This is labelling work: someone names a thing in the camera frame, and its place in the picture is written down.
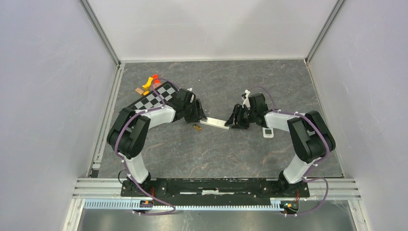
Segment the black and white checkered board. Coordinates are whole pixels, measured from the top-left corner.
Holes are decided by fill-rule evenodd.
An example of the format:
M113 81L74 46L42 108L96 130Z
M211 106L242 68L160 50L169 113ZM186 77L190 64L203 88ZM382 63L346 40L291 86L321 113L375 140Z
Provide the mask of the black and white checkered board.
M155 88L156 92L164 99L165 102L176 96L177 89L169 82L164 82L159 87ZM129 107L133 110L144 110L162 105L162 101L154 91L149 90L149 94L133 102Z

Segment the black mounting plate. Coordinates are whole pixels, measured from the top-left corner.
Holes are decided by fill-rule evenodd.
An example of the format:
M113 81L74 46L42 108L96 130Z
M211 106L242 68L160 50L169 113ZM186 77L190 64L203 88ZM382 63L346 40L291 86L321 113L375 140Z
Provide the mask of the black mounting plate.
M277 179L266 178L157 178L143 183L158 199L173 205L270 205L270 198L295 198L296 189L280 192ZM309 197L309 187L302 182L300 197ZM129 180L123 181L123 197L145 196Z

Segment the metal corner post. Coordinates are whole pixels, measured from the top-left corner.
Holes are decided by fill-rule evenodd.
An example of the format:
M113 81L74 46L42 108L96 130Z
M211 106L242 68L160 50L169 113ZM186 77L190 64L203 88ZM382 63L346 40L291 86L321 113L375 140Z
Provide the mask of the metal corner post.
M326 22L323 25L323 28L321 29L318 37L316 38L315 42L313 43L312 48L309 51L309 54L307 54L305 58L305 62L308 65L309 62L312 60L313 56L315 55L316 51L318 50L321 42L323 39L326 37L327 32L329 31L330 27L332 26L335 18L337 17L337 14L343 7L344 3L346 0L337 0L336 4L334 5L333 9L331 10L329 17L327 18Z
M90 22L92 23L93 27L95 28L96 33L98 34L99 38L103 42L105 48L108 50L109 55L111 56L113 62L119 66L121 64L119 58L117 57L111 43L109 42L108 37L106 36L105 32L102 29L101 24L98 21L98 18L95 15L90 3L88 0L79 0L84 9L85 13L87 14Z

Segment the black cable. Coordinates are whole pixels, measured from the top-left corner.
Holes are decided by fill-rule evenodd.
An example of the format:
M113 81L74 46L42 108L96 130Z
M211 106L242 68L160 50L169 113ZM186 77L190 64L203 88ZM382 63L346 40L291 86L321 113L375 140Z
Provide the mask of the black cable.
M125 171L126 169L123 169L123 170L121 170L118 174L117 174L117 180L122 184L122 186L124 186L123 185L123 182L121 182L120 181L120 174L123 172L123 171Z

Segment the purple cable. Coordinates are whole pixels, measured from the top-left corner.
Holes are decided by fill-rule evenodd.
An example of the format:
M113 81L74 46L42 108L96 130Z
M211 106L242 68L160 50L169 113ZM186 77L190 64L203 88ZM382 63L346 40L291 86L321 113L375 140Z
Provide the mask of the purple cable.
M167 81L167 82L173 84L174 87L176 87L177 89L179 89L174 83L172 83L172 82L170 82L170 81L168 81L168 80L166 80L166 79L163 79L163 78L159 78L159 79L165 80L165 81ZM153 92L154 92L156 95L159 96L159 98L160 98L161 101L162 101L162 106L164 107L165 102L164 102L163 98L157 93L157 91L156 91L153 87L152 87L152 90L153 90ZM167 215L167 214L171 214L171 213L174 213L174 212L176 211L176 207L175 207L174 205L172 205L172 204L169 204L169 203L167 203L167 202L165 202L165 201L162 201L162 200L160 200L160 199L154 197L153 195L150 195L148 192L146 192L146 191L137 183L136 179L130 174L129 168L128 168L126 162L125 162L125 158L122 157L122 156L118 153L118 147L119 147L120 139L121 139L122 136L123 136L123 133L125 133L126 128L129 126L129 124L130 124L136 117L138 117L138 116L140 116L140 115L142 115L142 114L144 114L144 113L146 113L146 112L156 111L156 110L159 110L159 109L161 109L161 107L150 108L150 109L147 109L147 111L141 111L141 112L136 113L134 116L132 116L132 117L127 121L127 123L123 126L122 130L121 130L120 133L119 133L119 136L117 137L116 143L115 143L115 155L117 155L117 156L123 161L123 165L124 165L124 167L125 167L125 170L126 170L127 174L130 175L130 179L136 184L136 186L138 187L138 189L139 189L142 193L144 193L146 196L152 198L153 200L158 201L158 202L160 202L160 203L162 203L162 204L164 204L164 205L167 205L167 206L170 206L170 207L173 208L173 210L166 211L166 212L159 212L159 213L139 213L139 215L142 215L142 216L157 216L157 215Z
M275 104L275 102L274 102L274 100L273 100L272 95L269 93L268 90L266 90L264 87L261 87L261 86L251 87L249 90L251 90L251 89L253 89L253 88L261 88L261 89L263 89L263 90L268 94L268 96L270 97L270 100L272 101L272 104L273 104L273 105L272 105L272 111L273 111L273 112L275 112L275 113L280 113L280 114L286 114L286 115L299 116L299 117L301 117L302 119L304 119L304 120L313 128L313 130L316 132L316 134L319 136L319 138L320 138L321 141L323 142L323 145L324 145L324 147L325 147L325 149L326 149L326 155L325 155L324 157L322 157L321 159L315 161L313 164L317 164L317 163L319 163L319 162L321 162L321 161L323 161L324 159L327 158L328 154L330 153L329 145L327 144L326 140L324 139L324 137L323 137L323 135L321 134L321 132L319 131L319 129L313 124L312 121L310 121L310 119L308 119L306 116L304 116L304 115L302 115L302 114L299 114L299 113L283 112L283 111L280 111L280 110L276 110L277 106L276 106L276 104ZM321 202L318 204L318 206L316 206L315 208L313 208L313 209L311 209L311 210L309 210L309 211L302 212L302 213L298 213L298 214L296 214L296 215L295 215L295 214L287 214L287 216L296 217L296 216L299 216L299 215L305 215L305 214L314 212L314 211L316 211L318 208L320 208L320 207L323 205L324 201L326 200L327 194L329 194L329 183L328 183L327 180L326 180L325 178L323 178L323 177L318 177L318 178L313 178L313 179L310 179L310 180L306 180L306 175L311 171L311 169L312 169L312 168L310 167L310 168L303 174L302 181L303 181L303 182L306 182L306 183L309 183L309 182L316 181L316 180L324 180L324 182L326 183L326 192L325 192L325 194L324 194L324 196L323 196L323 199L322 199Z

